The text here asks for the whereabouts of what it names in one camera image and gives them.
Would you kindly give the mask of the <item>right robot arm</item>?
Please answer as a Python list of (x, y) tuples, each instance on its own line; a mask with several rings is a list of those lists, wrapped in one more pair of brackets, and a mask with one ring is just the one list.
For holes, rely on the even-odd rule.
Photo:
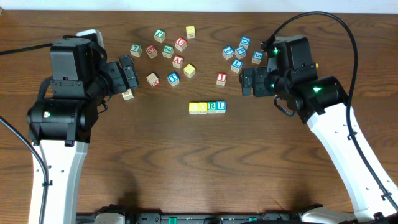
[(351, 199), (353, 214), (307, 211), (310, 222), (392, 220), (397, 216), (397, 186), (383, 169), (356, 121), (348, 95), (334, 76), (318, 77), (304, 36), (262, 42), (265, 67), (245, 68), (239, 81), (244, 96), (284, 100), (287, 116), (297, 114), (330, 156)]

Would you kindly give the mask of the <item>red I block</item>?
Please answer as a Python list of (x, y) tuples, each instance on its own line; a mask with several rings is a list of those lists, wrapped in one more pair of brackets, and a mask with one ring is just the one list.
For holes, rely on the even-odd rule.
[(225, 73), (218, 73), (216, 78), (216, 84), (219, 86), (225, 86), (227, 80), (227, 74)]

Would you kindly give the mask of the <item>yellow block top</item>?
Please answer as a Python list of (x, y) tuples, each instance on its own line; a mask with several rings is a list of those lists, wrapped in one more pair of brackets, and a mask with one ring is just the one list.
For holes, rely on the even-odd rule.
[(186, 26), (186, 34), (188, 39), (194, 39), (196, 37), (195, 26)]

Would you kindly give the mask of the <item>plain picture block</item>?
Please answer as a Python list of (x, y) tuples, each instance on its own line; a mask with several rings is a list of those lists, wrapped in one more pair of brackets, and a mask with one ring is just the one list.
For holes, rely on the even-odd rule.
[(125, 101), (131, 100), (134, 98), (134, 94), (131, 89), (127, 89), (124, 93), (122, 93), (122, 97)]

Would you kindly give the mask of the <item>yellow C block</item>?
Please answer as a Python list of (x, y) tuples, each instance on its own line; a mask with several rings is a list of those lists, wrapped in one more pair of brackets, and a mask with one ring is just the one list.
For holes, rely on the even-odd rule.
[(189, 102), (189, 114), (198, 114), (198, 103)]

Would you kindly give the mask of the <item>red U block left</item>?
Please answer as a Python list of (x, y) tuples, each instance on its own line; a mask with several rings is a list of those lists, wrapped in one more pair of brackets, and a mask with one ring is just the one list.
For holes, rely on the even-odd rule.
[(175, 41), (175, 47), (182, 52), (187, 47), (187, 41), (183, 37), (179, 37)]

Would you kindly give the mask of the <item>blue l block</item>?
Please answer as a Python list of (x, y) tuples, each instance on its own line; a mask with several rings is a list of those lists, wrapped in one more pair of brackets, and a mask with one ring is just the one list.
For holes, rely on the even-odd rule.
[(243, 66), (243, 62), (238, 59), (234, 59), (231, 64), (231, 70), (235, 73), (240, 73)]
[(226, 113), (226, 102), (225, 101), (217, 101), (216, 102), (216, 112), (217, 113)]

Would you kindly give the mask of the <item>green R block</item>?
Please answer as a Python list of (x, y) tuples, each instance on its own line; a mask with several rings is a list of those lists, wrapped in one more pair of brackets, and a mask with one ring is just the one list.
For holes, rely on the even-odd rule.
[(209, 101), (207, 103), (208, 108), (207, 108), (207, 113), (208, 114), (215, 114), (216, 113), (216, 102), (214, 101)]

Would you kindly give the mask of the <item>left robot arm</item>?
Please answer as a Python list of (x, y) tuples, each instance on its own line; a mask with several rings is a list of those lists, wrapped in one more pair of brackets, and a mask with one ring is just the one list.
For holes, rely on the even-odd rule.
[(108, 62), (102, 34), (66, 35), (50, 48), (52, 76), (27, 113), (34, 161), (29, 223), (75, 223), (80, 174), (105, 98), (139, 85), (134, 62)]

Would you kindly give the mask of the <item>green 7 block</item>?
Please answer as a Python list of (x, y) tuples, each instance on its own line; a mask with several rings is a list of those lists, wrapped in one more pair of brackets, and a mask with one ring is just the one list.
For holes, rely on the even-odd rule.
[(142, 54), (142, 47), (137, 44), (132, 44), (130, 48), (130, 53), (133, 57), (140, 57)]

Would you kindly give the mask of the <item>green J block left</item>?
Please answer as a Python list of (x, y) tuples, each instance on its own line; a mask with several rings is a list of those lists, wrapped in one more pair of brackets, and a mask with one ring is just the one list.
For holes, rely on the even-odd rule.
[(157, 29), (154, 33), (154, 39), (160, 43), (162, 43), (166, 38), (165, 31), (162, 29)]

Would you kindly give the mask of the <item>green Z block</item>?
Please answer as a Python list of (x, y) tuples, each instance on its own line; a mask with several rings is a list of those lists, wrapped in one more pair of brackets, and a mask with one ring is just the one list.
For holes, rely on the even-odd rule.
[(162, 50), (162, 55), (166, 58), (172, 58), (173, 54), (174, 54), (174, 48), (171, 45), (164, 45), (164, 48)]

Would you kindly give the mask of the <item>yellow O block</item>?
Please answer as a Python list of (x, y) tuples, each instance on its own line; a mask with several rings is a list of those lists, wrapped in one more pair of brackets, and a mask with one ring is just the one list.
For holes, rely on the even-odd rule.
[(198, 113), (199, 114), (207, 114), (208, 113), (208, 103), (207, 102), (199, 102), (198, 103)]

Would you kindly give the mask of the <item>yellow S block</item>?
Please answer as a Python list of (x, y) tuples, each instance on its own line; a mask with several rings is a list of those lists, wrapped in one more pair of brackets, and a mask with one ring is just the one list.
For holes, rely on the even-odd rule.
[(196, 68), (192, 64), (188, 64), (184, 69), (183, 69), (184, 74), (188, 78), (192, 78), (196, 74)]

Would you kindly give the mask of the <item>red A block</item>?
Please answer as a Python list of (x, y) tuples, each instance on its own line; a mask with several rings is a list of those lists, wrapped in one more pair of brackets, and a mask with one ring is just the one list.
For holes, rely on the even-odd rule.
[(181, 69), (182, 65), (183, 65), (183, 57), (176, 55), (173, 60), (172, 60), (172, 65), (175, 68)]

